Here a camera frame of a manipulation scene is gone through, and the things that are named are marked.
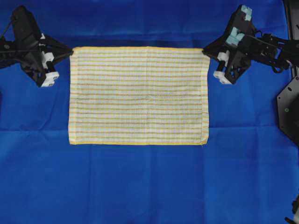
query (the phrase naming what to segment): metal frame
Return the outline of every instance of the metal frame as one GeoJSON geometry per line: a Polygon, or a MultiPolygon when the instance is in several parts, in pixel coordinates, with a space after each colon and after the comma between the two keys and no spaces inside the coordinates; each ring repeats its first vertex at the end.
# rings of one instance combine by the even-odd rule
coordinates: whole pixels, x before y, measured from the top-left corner
{"type": "MultiPolygon", "coordinates": [[[[299,1],[284,0],[290,40],[299,40],[299,1]]],[[[290,106],[299,96],[299,69],[292,69],[292,81],[277,96],[279,129],[299,146],[299,130],[290,121],[290,106]]]]}

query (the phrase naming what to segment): blue cloth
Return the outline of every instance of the blue cloth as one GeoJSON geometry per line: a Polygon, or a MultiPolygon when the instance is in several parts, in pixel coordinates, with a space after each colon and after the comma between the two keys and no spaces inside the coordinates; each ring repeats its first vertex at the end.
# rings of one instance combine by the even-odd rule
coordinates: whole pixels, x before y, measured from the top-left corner
{"type": "MultiPolygon", "coordinates": [[[[23,2],[1,4],[3,29],[23,2]]],[[[71,47],[204,47],[240,4],[253,9],[257,28],[287,38],[280,0],[26,1],[41,30],[71,47]]],[[[290,71],[253,62],[227,86],[212,61],[205,146],[71,146],[69,66],[57,66],[51,88],[37,88],[19,65],[0,71],[1,224],[281,224],[292,216],[298,150],[277,128],[275,101],[290,71]]]]}

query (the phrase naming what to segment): cable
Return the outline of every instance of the cable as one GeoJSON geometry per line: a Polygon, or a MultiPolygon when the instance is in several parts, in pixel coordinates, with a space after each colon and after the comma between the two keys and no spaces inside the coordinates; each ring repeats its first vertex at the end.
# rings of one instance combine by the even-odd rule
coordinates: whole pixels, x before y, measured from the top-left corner
{"type": "Polygon", "coordinates": [[[3,37],[4,34],[7,32],[8,28],[10,27],[10,25],[11,25],[12,23],[13,23],[13,21],[11,20],[11,21],[9,22],[9,24],[6,26],[6,28],[5,28],[4,32],[2,33],[0,39],[2,39],[2,37],[3,37]]]}

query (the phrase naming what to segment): striped towel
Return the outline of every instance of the striped towel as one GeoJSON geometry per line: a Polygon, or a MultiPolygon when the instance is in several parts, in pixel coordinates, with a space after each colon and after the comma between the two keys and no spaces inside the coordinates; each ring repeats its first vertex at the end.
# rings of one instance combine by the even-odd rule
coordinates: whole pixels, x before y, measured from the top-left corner
{"type": "Polygon", "coordinates": [[[202,49],[75,48],[70,143],[205,144],[209,63],[202,49]]]}

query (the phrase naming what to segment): yellow stripe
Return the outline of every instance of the yellow stripe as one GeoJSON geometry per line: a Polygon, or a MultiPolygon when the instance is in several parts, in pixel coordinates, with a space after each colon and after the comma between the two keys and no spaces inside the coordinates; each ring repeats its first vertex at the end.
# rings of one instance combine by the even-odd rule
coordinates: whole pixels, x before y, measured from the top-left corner
{"type": "MultiPolygon", "coordinates": [[[[145,94],[121,94],[121,93],[80,93],[80,92],[72,92],[71,94],[77,94],[80,96],[127,96],[127,97],[131,97],[131,96],[148,96],[147,93],[145,94]]],[[[172,95],[172,94],[151,94],[151,96],[153,97],[200,97],[200,96],[207,96],[207,94],[185,94],[185,95],[172,95]]]]}
{"type": "Polygon", "coordinates": [[[76,134],[196,134],[196,135],[200,135],[201,133],[186,133],[186,132],[181,132],[181,133],[176,133],[176,132],[93,132],[93,131],[85,131],[85,132],[76,132],[76,131],[69,131],[69,133],[76,133],[76,134]]]}
{"type": "MultiPolygon", "coordinates": [[[[90,108],[90,107],[74,107],[70,106],[70,109],[77,109],[77,110],[115,110],[115,111],[139,111],[139,110],[154,110],[154,111],[185,111],[186,108],[90,108]]],[[[189,111],[199,111],[199,108],[188,108],[189,111]]]]}
{"type": "MultiPolygon", "coordinates": [[[[144,80],[119,80],[119,79],[100,79],[100,78],[78,78],[78,79],[71,79],[72,82],[79,82],[79,81],[97,81],[97,82],[117,82],[117,83],[130,83],[130,82],[145,82],[144,80]]],[[[194,79],[189,79],[189,80],[146,80],[146,82],[149,83],[189,83],[189,82],[199,82],[199,80],[194,80],[194,79]]]]}
{"type": "Polygon", "coordinates": [[[70,141],[72,145],[82,145],[82,144],[98,144],[98,145],[137,145],[137,146],[145,146],[145,145],[168,145],[168,146],[177,146],[177,145],[203,145],[206,144],[207,140],[202,142],[119,142],[119,141],[70,141]]]}
{"type": "Polygon", "coordinates": [[[190,55],[190,56],[200,56],[202,58],[205,59],[209,59],[209,57],[205,56],[204,54],[202,54],[201,52],[188,52],[188,53],[183,53],[183,52],[178,52],[178,53],[171,53],[171,52],[155,52],[155,51],[151,51],[151,52],[144,52],[144,51],[123,51],[123,52],[102,52],[102,51],[96,51],[96,52],[84,52],[84,51],[80,51],[80,52],[75,52],[73,54],[72,57],[77,57],[78,55],[136,55],[136,57],[138,57],[139,55],[144,55],[144,54],[148,54],[148,55],[176,55],[178,57],[180,57],[181,55],[190,55]]]}
{"type": "Polygon", "coordinates": [[[70,116],[70,119],[77,119],[77,120],[86,120],[86,119],[96,119],[96,120],[199,120],[202,119],[201,117],[197,118],[102,118],[102,117],[77,117],[77,116],[70,116]]]}
{"type": "MultiPolygon", "coordinates": [[[[97,129],[101,129],[101,128],[106,128],[106,129],[144,129],[145,127],[127,127],[127,126],[120,126],[120,127],[115,127],[115,126],[74,126],[74,125],[70,125],[69,124],[69,128],[75,128],[75,129],[79,129],[79,128],[97,128],[97,129]]],[[[173,129],[177,129],[178,127],[148,127],[149,129],[157,129],[157,130],[173,130],[173,129]]],[[[179,127],[180,130],[200,130],[201,127],[179,127]]]]}
{"type": "Polygon", "coordinates": [[[122,104],[122,103],[83,103],[83,102],[70,102],[72,105],[122,105],[122,106],[201,106],[202,104],[151,104],[151,103],[138,103],[138,104],[122,104]]]}
{"type": "MultiPolygon", "coordinates": [[[[110,112],[70,112],[69,114],[98,114],[98,115],[111,115],[110,112]]],[[[201,115],[201,114],[208,114],[208,112],[198,112],[198,113],[150,113],[153,116],[190,116],[190,115],[201,115]]],[[[132,116],[143,116],[148,115],[148,113],[113,113],[113,115],[132,115],[132,116]]]]}
{"type": "Polygon", "coordinates": [[[107,71],[107,72],[126,72],[126,73],[131,73],[131,72],[152,72],[152,73],[197,73],[200,72],[200,70],[193,70],[193,71],[148,71],[148,70],[112,70],[112,69],[79,69],[79,72],[83,71],[107,71]]]}
{"type": "Polygon", "coordinates": [[[152,47],[152,46],[141,46],[141,47],[76,47],[73,48],[75,52],[80,52],[80,50],[142,50],[142,49],[152,49],[152,50],[173,50],[173,51],[198,51],[202,52],[202,48],[168,48],[168,47],[152,47]]]}
{"type": "Polygon", "coordinates": [[[161,122],[97,122],[97,121],[69,121],[69,124],[102,124],[102,125],[200,125],[201,122],[191,123],[161,123],[161,122]]]}
{"type": "Polygon", "coordinates": [[[89,57],[84,57],[84,58],[97,58],[97,59],[115,59],[115,58],[155,58],[155,59],[159,59],[159,60],[162,60],[162,59],[186,59],[186,60],[197,60],[200,62],[200,58],[199,57],[168,57],[168,56],[158,56],[158,57],[155,57],[155,56],[89,56],[89,57]]]}
{"type": "Polygon", "coordinates": [[[194,99],[190,99],[190,98],[180,98],[180,99],[148,99],[148,98],[143,98],[143,99],[111,99],[111,98],[75,98],[75,97],[70,97],[70,99],[73,100],[96,100],[96,102],[98,101],[102,101],[102,100],[116,100],[116,101],[141,101],[141,100],[151,100],[151,101],[189,101],[189,100],[194,100],[194,99]]]}
{"type": "MultiPolygon", "coordinates": [[[[85,119],[96,119],[96,120],[101,120],[101,119],[103,119],[103,120],[149,120],[149,119],[153,119],[153,120],[156,120],[156,119],[161,119],[161,120],[167,120],[166,118],[99,118],[99,117],[97,117],[97,118],[94,118],[94,117],[81,117],[81,118],[79,118],[79,117],[72,117],[72,116],[70,116],[70,119],[75,119],[75,120],[72,120],[72,121],[74,121],[74,123],[78,123],[77,121],[76,121],[76,119],[78,120],[80,120],[80,119],[83,119],[83,120],[85,120],[85,119]]],[[[176,119],[176,118],[169,118],[170,120],[202,120],[202,118],[180,118],[180,119],[176,119]]],[[[201,121],[201,123],[202,124],[209,124],[209,121],[205,121],[205,120],[202,120],[201,121]]]]}
{"type": "Polygon", "coordinates": [[[71,75],[71,79],[73,80],[72,77],[76,77],[76,76],[92,76],[92,77],[102,77],[102,76],[109,76],[109,77],[133,77],[133,78],[141,78],[141,77],[148,77],[148,78],[199,78],[199,77],[207,77],[207,73],[206,72],[202,72],[198,74],[198,75],[193,75],[193,76],[152,76],[152,75],[125,75],[125,74],[119,74],[119,75],[114,75],[114,74],[93,74],[93,73],[89,73],[89,74],[72,74],[71,75]]]}
{"type": "MultiPolygon", "coordinates": [[[[70,138],[74,138],[74,139],[81,139],[81,138],[86,138],[86,139],[94,139],[94,138],[98,138],[99,136],[69,136],[70,138]]],[[[120,136],[101,136],[101,139],[128,139],[128,137],[120,137],[120,136]]],[[[138,137],[138,139],[171,139],[171,140],[198,140],[198,138],[191,138],[191,137],[186,137],[186,138],[178,138],[178,137],[138,137]]]]}
{"type": "MultiPolygon", "coordinates": [[[[101,88],[75,88],[73,86],[78,86],[78,84],[71,84],[71,90],[89,90],[89,91],[124,91],[124,92],[135,92],[135,91],[144,91],[144,89],[101,89],[101,88]]],[[[148,90],[150,92],[186,92],[186,91],[200,91],[200,89],[195,90],[148,90]]]]}
{"type": "Polygon", "coordinates": [[[155,68],[155,69],[200,69],[200,66],[151,66],[151,65],[118,65],[118,64],[80,64],[71,67],[114,67],[114,68],[155,68]]]}
{"type": "MultiPolygon", "coordinates": [[[[210,61],[210,59],[205,59],[202,58],[199,60],[206,60],[206,61],[210,61]]],[[[114,63],[114,64],[120,64],[120,63],[154,63],[154,64],[198,64],[198,65],[202,65],[199,61],[196,62],[176,62],[176,61],[137,61],[137,60],[126,60],[126,61],[115,61],[115,60],[109,60],[109,61],[103,61],[103,60],[88,60],[88,61],[83,61],[83,60],[78,60],[77,63],[81,64],[81,63],[90,63],[90,62],[95,62],[95,63],[114,63]]]]}
{"type": "Polygon", "coordinates": [[[164,88],[175,88],[175,87],[194,87],[194,88],[198,88],[201,87],[201,85],[153,85],[153,84],[148,84],[148,83],[144,83],[144,84],[97,84],[97,83],[77,83],[77,84],[72,84],[72,85],[94,85],[94,86],[118,86],[118,87],[164,87],[164,88]]]}

